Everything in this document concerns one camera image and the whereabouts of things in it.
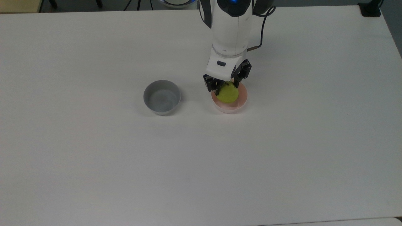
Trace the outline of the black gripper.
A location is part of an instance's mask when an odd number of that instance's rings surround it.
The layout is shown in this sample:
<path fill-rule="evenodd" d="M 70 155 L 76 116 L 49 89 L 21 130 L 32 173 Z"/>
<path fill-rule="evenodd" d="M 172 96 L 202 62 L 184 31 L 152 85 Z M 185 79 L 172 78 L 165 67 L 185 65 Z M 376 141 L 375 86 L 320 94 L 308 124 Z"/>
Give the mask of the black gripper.
<path fill-rule="evenodd" d="M 221 85 L 224 85 L 226 83 L 231 84 L 235 86 L 235 88 L 239 88 L 240 82 L 244 79 L 246 79 L 249 76 L 250 70 L 252 68 L 251 63 L 249 60 L 245 59 L 240 66 L 232 73 L 232 80 L 233 81 L 224 81 L 220 79 L 216 79 L 212 76 L 209 76 L 207 74 L 203 75 L 203 79 L 205 82 L 205 86 L 207 87 L 207 90 L 211 93 L 215 93 L 216 96 L 220 94 L 220 89 Z"/>

